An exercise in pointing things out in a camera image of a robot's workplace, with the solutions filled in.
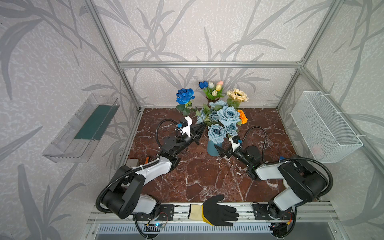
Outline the teal ceramic vase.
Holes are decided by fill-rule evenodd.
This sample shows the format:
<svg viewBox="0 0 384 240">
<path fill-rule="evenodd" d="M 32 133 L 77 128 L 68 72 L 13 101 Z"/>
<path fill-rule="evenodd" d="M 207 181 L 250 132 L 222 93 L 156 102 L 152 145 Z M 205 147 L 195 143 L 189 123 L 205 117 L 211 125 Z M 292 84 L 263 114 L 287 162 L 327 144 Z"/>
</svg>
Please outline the teal ceramic vase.
<svg viewBox="0 0 384 240">
<path fill-rule="evenodd" d="M 208 141 L 207 152 L 212 157 L 218 157 L 220 155 L 219 151 L 216 149 L 216 146 L 221 148 L 223 146 L 223 142 L 216 144 L 211 140 Z"/>
</svg>

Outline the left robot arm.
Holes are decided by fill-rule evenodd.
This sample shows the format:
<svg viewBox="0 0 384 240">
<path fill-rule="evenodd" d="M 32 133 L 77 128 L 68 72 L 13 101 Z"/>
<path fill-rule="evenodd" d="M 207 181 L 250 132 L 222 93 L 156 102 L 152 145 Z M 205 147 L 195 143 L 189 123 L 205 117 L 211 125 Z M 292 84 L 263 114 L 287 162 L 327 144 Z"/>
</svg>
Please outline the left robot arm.
<svg viewBox="0 0 384 240">
<path fill-rule="evenodd" d="M 159 155 L 151 162 L 138 167 L 122 166 L 118 168 L 110 182 L 104 187 L 96 198 L 96 208 L 101 213 L 115 214 L 120 219 L 144 215 L 152 219 L 157 218 L 161 212 L 161 202 L 155 198 L 144 195 L 143 187 L 157 177 L 173 171 L 179 164 L 179 154 L 192 143 L 199 144 L 206 124 L 192 125 L 186 118 L 176 124 L 178 135 L 168 136 L 161 143 L 156 136 L 160 148 Z"/>
</svg>

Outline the deep blue rose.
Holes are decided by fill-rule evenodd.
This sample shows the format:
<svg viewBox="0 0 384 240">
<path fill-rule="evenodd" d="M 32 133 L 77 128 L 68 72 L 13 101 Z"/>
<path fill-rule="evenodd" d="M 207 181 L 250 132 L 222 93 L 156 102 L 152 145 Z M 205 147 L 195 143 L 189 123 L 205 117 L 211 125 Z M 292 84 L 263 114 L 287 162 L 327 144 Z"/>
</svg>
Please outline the deep blue rose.
<svg viewBox="0 0 384 240">
<path fill-rule="evenodd" d="M 180 89 L 176 93 L 176 102 L 178 105 L 176 106 L 176 109 L 182 113 L 183 117 L 190 117 L 191 113 L 195 113 L 197 117 L 196 124 L 200 124 L 205 122 L 206 114 L 204 113 L 204 109 L 198 109 L 197 107 L 193 106 L 193 100 L 195 99 L 195 93 L 193 89 Z"/>
</svg>

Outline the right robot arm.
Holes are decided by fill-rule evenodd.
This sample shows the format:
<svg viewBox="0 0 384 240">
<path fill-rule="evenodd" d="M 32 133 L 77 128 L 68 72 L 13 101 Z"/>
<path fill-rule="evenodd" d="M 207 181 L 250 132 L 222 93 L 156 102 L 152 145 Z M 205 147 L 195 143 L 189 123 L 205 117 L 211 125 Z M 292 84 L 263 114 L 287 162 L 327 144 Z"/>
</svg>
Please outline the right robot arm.
<svg viewBox="0 0 384 240">
<path fill-rule="evenodd" d="M 295 155 L 275 162 L 262 163 L 262 154 L 255 146 L 245 150 L 231 147 L 224 150 L 215 145 L 220 157 L 235 157 L 246 164 L 247 175 L 254 181 L 282 179 L 288 185 L 285 190 L 269 201 L 266 210 L 276 219 L 286 210 L 299 207 L 324 196 L 333 187 L 330 170 L 322 163 Z"/>
</svg>

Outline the dusty blue rose bunch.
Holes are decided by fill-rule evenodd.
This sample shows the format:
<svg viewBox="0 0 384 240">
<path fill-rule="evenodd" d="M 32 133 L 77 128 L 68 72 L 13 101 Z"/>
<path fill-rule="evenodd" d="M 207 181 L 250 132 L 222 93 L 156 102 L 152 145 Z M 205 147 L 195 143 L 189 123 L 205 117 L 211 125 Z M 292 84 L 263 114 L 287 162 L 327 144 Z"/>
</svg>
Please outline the dusty blue rose bunch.
<svg viewBox="0 0 384 240">
<path fill-rule="evenodd" d="M 204 105 L 197 110 L 197 124 L 208 126 L 209 141 L 222 144 L 225 138 L 238 135 L 238 126 L 242 124 L 240 113 L 226 102 L 219 100 Z"/>
</svg>

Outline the cream sunflower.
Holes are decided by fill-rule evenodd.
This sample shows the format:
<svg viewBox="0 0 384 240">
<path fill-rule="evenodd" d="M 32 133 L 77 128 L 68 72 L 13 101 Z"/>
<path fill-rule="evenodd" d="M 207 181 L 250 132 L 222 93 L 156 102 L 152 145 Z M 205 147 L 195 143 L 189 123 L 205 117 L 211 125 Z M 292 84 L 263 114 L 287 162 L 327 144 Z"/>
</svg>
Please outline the cream sunflower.
<svg viewBox="0 0 384 240">
<path fill-rule="evenodd" d="M 234 107 L 238 109 L 241 103 L 247 102 L 249 100 L 247 94 L 239 89 L 233 89 L 227 91 L 227 104 L 229 107 Z"/>
</svg>

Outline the orange marigold flower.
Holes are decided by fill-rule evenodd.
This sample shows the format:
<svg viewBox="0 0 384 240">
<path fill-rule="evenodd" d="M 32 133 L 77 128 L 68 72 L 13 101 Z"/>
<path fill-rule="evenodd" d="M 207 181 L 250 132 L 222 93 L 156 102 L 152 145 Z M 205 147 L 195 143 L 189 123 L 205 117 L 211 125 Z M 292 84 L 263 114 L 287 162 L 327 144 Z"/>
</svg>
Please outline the orange marigold flower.
<svg viewBox="0 0 384 240">
<path fill-rule="evenodd" d="M 241 119 L 242 124 L 246 124 L 248 122 L 248 118 L 246 117 L 245 113 L 243 110 L 238 110 L 239 118 Z"/>
</svg>

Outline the pink glass vase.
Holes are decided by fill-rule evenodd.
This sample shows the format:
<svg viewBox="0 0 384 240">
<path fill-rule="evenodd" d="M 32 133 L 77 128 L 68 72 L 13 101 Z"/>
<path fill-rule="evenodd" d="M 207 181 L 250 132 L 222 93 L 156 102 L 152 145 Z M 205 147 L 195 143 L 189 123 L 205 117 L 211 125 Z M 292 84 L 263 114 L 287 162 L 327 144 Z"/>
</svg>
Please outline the pink glass vase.
<svg viewBox="0 0 384 240">
<path fill-rule="evenodd" d="M 209 97 L 206 97 L 206 98 L 207 98 L 208 104 L 209 103 L 215 103 L 220 99 L 220 98 L 210 99 Z"/>
</svg>

